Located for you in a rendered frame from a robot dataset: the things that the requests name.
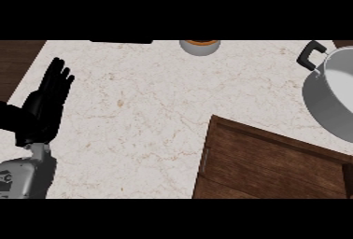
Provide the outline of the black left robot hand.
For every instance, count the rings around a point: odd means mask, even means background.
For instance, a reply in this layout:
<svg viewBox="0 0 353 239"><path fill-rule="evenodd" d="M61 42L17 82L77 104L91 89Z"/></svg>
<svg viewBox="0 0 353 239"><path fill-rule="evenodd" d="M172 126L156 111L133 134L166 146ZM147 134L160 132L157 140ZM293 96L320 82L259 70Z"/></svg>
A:
<svg viewBox="0 0 353 239"><path fill-rule="evenodd" d="M15 133L15 145L49 144L55 139L74 75L66 61L55 57L39 89L21 107L0 101L0 129Z"/></svg>

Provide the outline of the grey can with orange top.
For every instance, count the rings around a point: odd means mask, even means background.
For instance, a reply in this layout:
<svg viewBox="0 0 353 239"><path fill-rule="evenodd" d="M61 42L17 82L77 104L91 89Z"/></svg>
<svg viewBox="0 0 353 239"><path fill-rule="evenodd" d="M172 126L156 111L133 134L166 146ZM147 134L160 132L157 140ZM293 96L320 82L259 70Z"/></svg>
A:
<svg viewBox="0 0 353 239"><path fill-rule="evenodd" d="M219 50L221 41L212 40L198 42L194 40L181 40L179 45L190 54L196 56L207 56Z"/></svg>

